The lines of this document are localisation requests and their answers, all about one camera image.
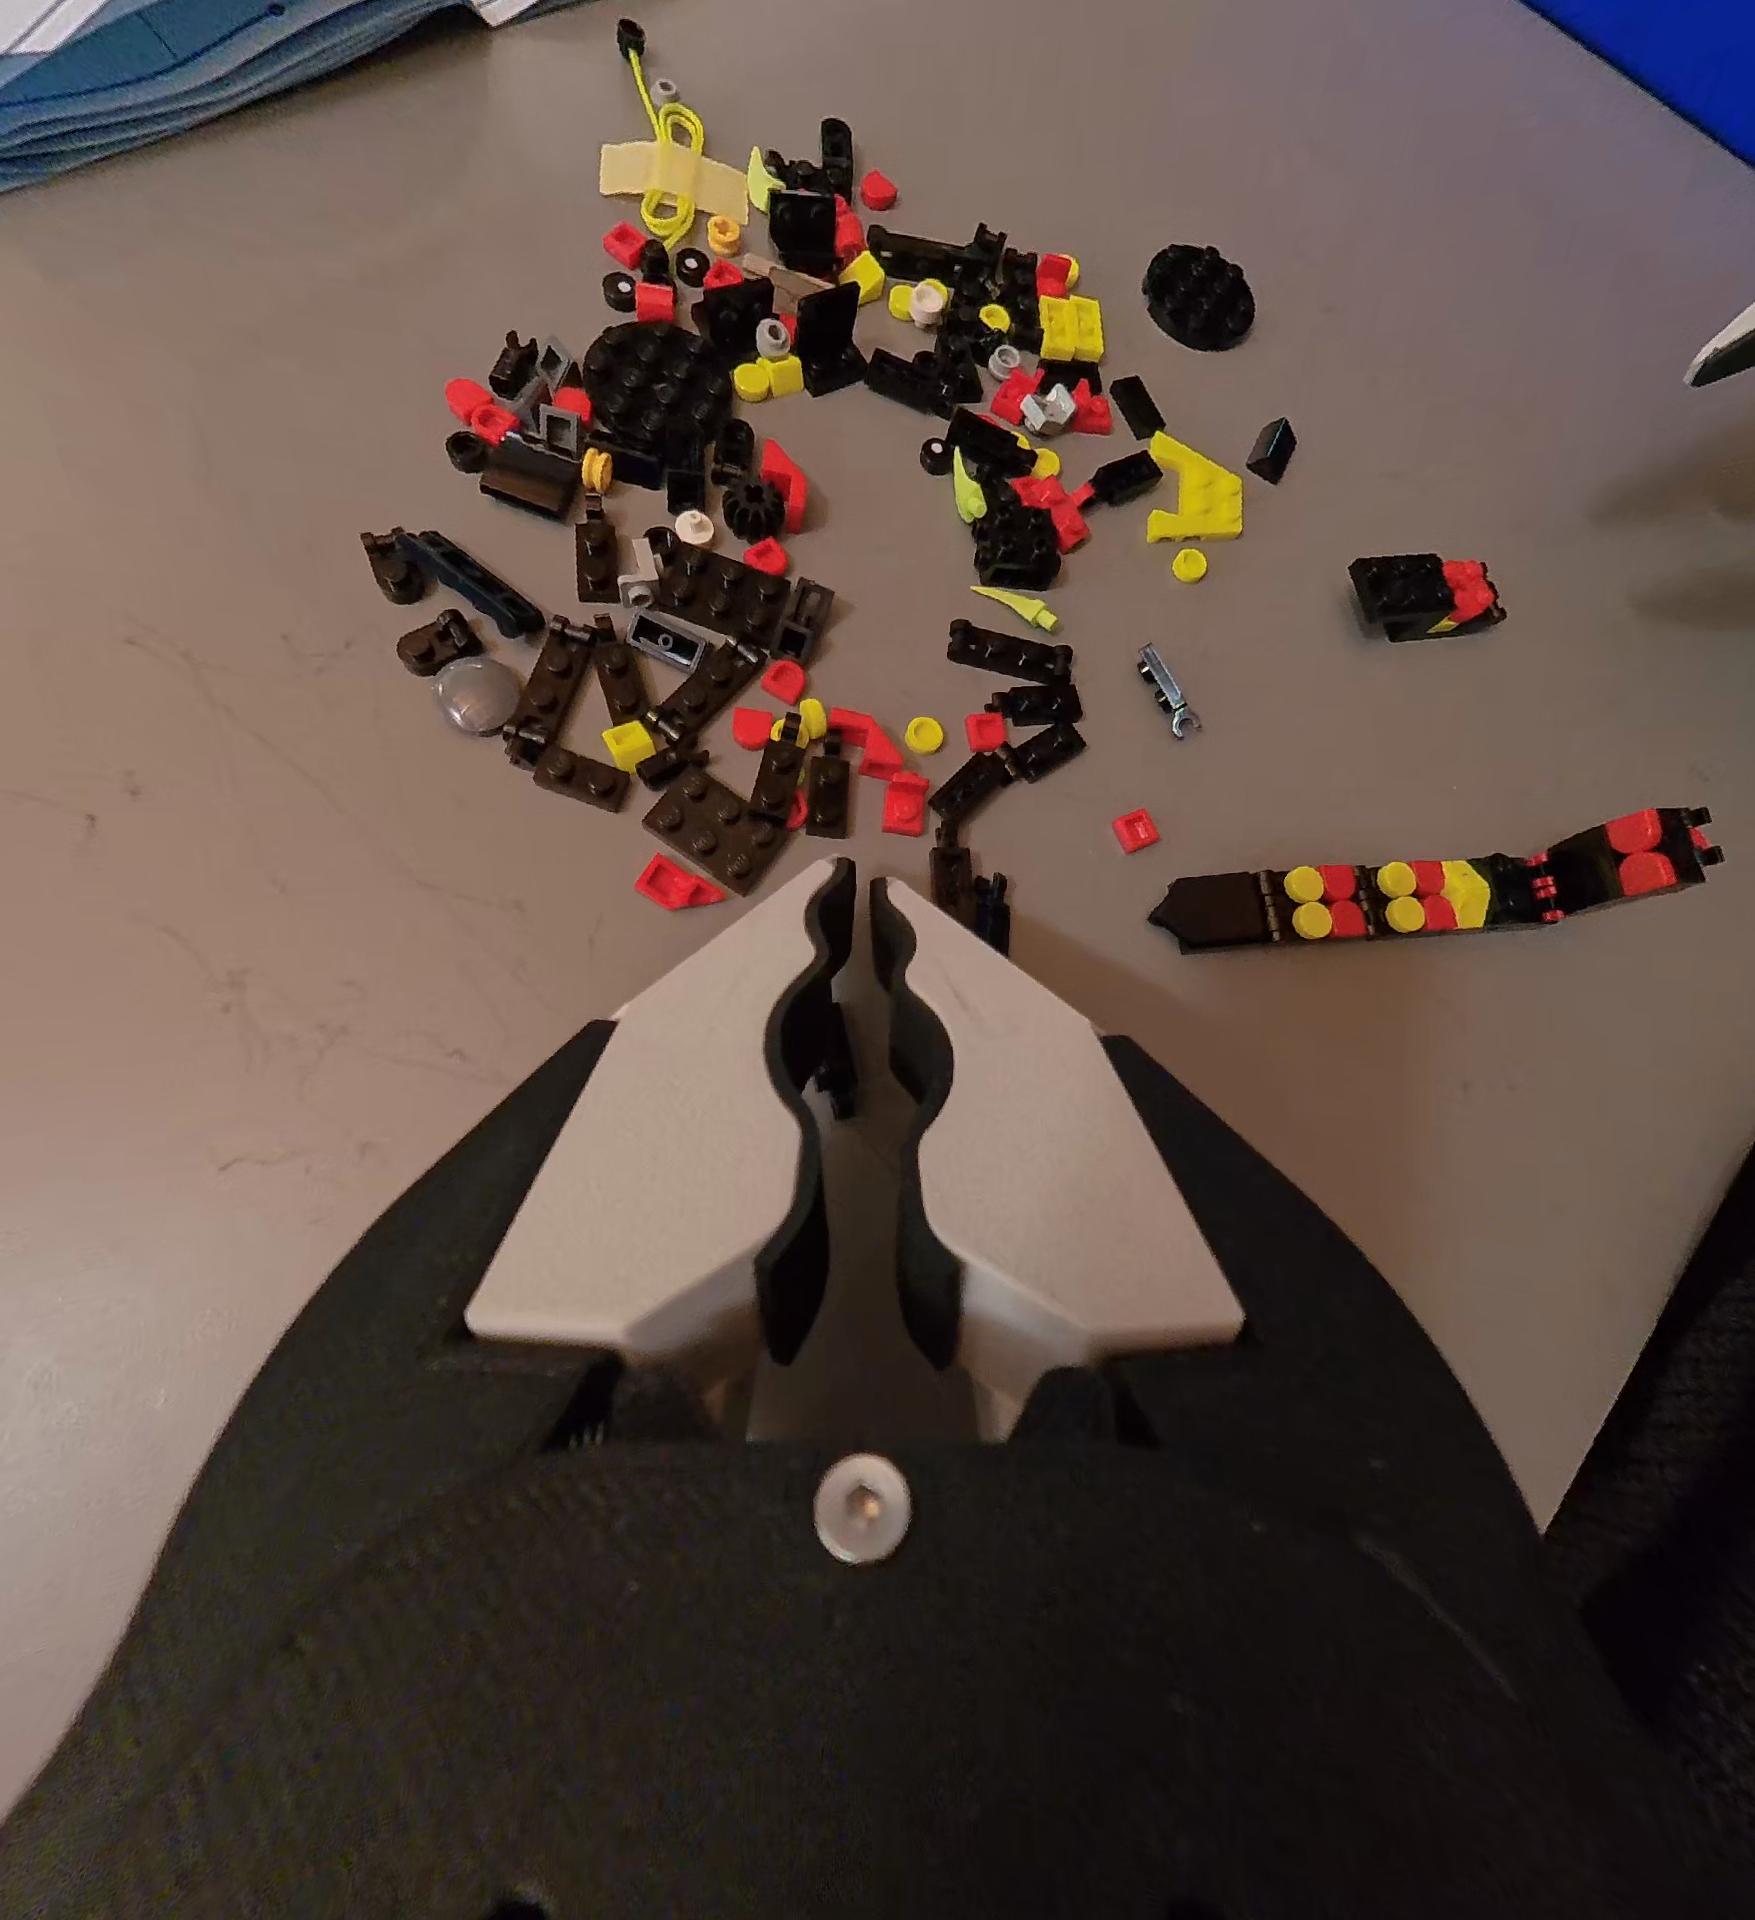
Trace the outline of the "pile of lego pieces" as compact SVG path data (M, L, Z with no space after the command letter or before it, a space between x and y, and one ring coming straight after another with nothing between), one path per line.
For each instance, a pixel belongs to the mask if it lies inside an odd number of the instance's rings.
M604 236L620 322L583 356L509 334L484 382L449 385L455 467L573 529L577 602L624 618L543 612L445 532L363 532L391 606L452 597L397 657L546 788L608 813L637 785L679 799L649 816L676 851L640 879L663 905L750 891L790 832L842 837L862 774L884 787L884 829L937 835L939 903L1008 953L1008 877L975 870L962 826L1083 750L1076 657L1049 639L1046 592L1091 512L1170 478L1160 417L1137 379L1104 389L1101 313L1071 255L1021 253L986 226L961 245L867 226L897 187L858 172L835 116L815 157L754 148L745 173L711 178L691 114L665 84L651 106L663 139L636 160L688 165L643 184L655 214ZM941 747L935 719L910 720L901 749L810 697L835 612L793 572L811 476L743 416L854 388L937 421L920 463L954 485L975 592L1024 624L952 619L948 657L1008 687L964 723L969 754L939 787L915 766Z

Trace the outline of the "black round lego plate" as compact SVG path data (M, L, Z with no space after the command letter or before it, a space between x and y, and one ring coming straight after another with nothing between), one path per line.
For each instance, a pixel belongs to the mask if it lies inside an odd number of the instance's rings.
M1255 321L1250 276L1214 246L1169 245L1141 290L1153 322L1182 350L1232 350Z

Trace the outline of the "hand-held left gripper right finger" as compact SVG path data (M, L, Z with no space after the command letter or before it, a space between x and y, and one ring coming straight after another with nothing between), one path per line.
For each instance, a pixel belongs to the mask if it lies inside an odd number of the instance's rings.
M1115 1356L1244 1325L1097 1029L920 893L869 887L901 1164L904 1321L986 1405Z

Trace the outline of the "blue plastic bin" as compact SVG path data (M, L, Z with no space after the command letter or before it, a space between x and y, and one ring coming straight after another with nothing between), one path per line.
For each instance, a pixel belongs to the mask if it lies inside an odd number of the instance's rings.
M1755 170L1755 2L1531 2Z

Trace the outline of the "long striped lego assembly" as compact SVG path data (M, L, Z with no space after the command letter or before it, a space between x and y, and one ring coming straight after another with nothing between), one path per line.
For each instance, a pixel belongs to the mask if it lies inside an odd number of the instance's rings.
M1558 926L1701 886L1726 851L1706 808L1638 808L1533 854L1186 876L1148 915L1182 953L1401 946Z

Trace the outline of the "translucent yellow lego piece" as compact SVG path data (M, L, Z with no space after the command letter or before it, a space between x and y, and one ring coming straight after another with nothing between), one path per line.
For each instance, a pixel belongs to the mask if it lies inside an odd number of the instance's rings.
M750 217L746 176L673 139L634 139L601 150L604 196L636 196L666 229L681 229L697 214L715 214L745 226Z

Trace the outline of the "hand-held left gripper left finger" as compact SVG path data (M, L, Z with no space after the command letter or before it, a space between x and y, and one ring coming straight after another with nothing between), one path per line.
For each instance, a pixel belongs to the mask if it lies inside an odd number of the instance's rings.
M790 1363L830 1246L817 1076L858 897L817 859L618 1015L464 1321L632 1366Z

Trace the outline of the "yellow wedge lego plate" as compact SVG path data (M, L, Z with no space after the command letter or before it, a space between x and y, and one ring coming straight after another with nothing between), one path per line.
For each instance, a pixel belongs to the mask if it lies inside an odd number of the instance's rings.
M1146 540L1235 540L1244 532L1243 478L1169 431L1150 439L1156 467L1176 483L1176 504L1155 509Z

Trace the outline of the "lego instruction booklet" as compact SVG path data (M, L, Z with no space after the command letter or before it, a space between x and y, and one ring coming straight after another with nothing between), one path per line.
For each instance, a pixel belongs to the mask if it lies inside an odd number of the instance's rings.
M0 5L0 194L329 75L434 12L497 29L551 5Z

